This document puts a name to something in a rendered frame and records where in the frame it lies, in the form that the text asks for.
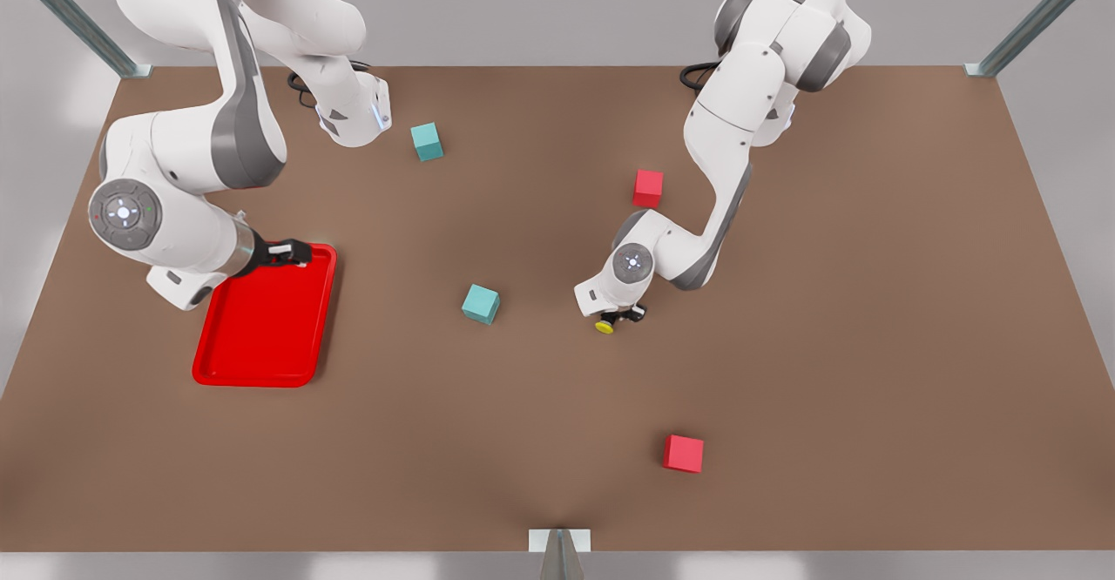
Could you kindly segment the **red plastic tray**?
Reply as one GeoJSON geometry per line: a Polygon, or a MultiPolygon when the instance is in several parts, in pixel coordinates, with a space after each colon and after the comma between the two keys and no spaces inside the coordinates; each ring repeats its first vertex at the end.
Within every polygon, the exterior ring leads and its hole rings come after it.
{"type": "Polygon", "coordinates": [[[302,387],[314,378],[337,251],[312,243],[307,265],[259,267],[211,294],[193,378],[202,385],[302,387]]]}

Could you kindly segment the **teal cube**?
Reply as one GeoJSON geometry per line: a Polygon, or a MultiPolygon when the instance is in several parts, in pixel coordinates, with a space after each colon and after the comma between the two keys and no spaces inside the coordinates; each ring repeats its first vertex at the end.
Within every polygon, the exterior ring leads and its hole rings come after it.
{"type": "Polygon", "coordinates": [[[443,156],[442,136],[439,136],[434,120],[430,123],[414,126],[410,129],[416,155],[421,162],[438,160],[443,156]]]}
{"type": "Polygon", "coordinates": [[[497,315],[501,303],[500,293],[482,286],[471,286],[465,299],[463,299],[462,311],[467,318],[483,325],[491,325],[497,315]]]}

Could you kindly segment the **silver frame post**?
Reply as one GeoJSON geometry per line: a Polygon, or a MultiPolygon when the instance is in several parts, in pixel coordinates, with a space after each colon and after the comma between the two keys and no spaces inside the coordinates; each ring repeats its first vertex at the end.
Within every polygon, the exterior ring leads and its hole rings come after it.
{"type": "Polygon", "coordinates": [[[983,60],[963,65],[972,78],[995,78],[1011,64],[1036,37],[1058,19],[1076,0],[1043,0],[996,45],[983,60]]]}
{"type": "Polygon", "coordinates": [[[122,79],[148,78],[151,64],[137,64],[96,25],[72,0],[39,0],[59,21],[71,30],[89,49],[122,79]]]}
{"type": "Polygon", "coordinates": [[[589,529],[530,529],[527,550],[543,553],[540,580],[585,580],[580,553],[591,551],[589,529]]]}

